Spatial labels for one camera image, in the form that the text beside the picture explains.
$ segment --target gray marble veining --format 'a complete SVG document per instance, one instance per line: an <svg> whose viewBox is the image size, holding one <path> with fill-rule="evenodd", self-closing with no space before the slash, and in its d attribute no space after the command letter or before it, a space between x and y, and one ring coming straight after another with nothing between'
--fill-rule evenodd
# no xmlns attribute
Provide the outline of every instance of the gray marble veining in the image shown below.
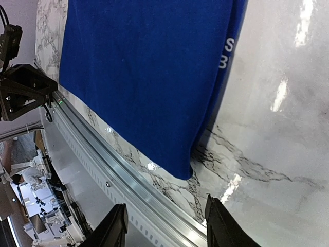
<svg viewBox="0 0 329 247"><path fill-rule="evenodd" d="M250 0L215 124L178 180L63 95L169 201L204 222L218 197L261 246L329 246L329 4ZM59 78L67 0L39 0L36 58Z"/></svg>

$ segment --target blue towel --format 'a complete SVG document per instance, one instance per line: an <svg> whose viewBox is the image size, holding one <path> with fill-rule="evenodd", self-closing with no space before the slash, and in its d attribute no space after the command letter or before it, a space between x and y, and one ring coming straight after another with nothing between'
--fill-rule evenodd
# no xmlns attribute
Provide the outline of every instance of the blue towel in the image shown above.
<svg viewBox="0 0 329 247"><path fill-rule="evenodd" d="M70 0L60 83L179 179L229 67L246 0Z"/></svg>

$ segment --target blue cloth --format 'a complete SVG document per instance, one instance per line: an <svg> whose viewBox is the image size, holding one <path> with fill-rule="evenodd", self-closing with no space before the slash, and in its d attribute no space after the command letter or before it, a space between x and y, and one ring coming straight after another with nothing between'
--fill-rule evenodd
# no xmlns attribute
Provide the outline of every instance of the blue cloth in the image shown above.
<svg viewBox="0 0 329 247"><path fill-rule="evenodd" d="M245 1L69 0L60 83L152 161L189 179Z"/></svg>

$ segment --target aluminum rail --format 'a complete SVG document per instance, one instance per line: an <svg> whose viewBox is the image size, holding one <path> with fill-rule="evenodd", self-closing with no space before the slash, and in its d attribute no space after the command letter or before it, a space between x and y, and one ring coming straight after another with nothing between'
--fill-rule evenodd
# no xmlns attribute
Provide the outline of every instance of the aluminum rail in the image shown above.
<svg viewBox="0 0 329 247"><path fill-rule="evenodd" d="M60 92L54 99L54 124L110 200L127 205L131 224L154 246L207 246L205 227L136 172Z"/></svg>

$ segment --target white machine part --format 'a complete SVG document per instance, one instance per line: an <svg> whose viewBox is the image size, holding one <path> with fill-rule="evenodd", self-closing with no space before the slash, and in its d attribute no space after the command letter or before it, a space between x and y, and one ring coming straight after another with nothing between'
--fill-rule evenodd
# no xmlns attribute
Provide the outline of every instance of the white machine part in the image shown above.
<svg viewBox="0 0 329 247"><path fill-rule="evenodd" d="M42 152L38 149L37 150L38 155L33 158L30 162L31 167L37 167L38 170L41 171L41 173L46 177L47 179L51 178L51 173L47 165L45 165L45 162L43 160Z"/></svg>
<svg viewBox="0 0 329 247"><path fill-rule="evenodd" d="M35 156L33 159L31 159L29 162L13 164L13 165L11 165L11 168L19 169L19 168L25 168L25 167L37 167L39 170L44 170L45 173L48 173L49 169L44 164L44 161L42 159L42 157L43 157L42 152L38 149L37 153L38 153L38 155Z"/></svg>
<svg viewBox="0 0 329 247"><path fill-rule="evenodd" d="M39 189L44 189L44 188L46 188L46 185L44 183L41 183L41 184L32 184L31 185L31 191L32 192L35 192L35 191L37 191Z"/></svg>
<svg viewBox="0 0 329 247"><path fill-rule="evenodd" d="M46 217L46 222L50 225L56 224L56 225L62 225L65 222L65 218L63 217L62 213L58 211L55 213L52 217Z"/></svg>
<svg viewBox="0 0 329 247"><path fill-rule="evenodd" d="M61 238L53 240L35 240L32 243L34 247L48 247L48 246L67 246L68 244L75 245L75 241L68 232L63 232Z"/></svg>
<svg viewBox="0 0 329 247"><path fill-rule="evenodd" d="M32 243L32 247L49 247L49 246L63 246L66 247L68 244L78 247L86 238L82 234L77 223L73 217L69 217L71 225L66 228L66 231L62 233L60 238L54 238L53 240L35 240Z"/></svg>

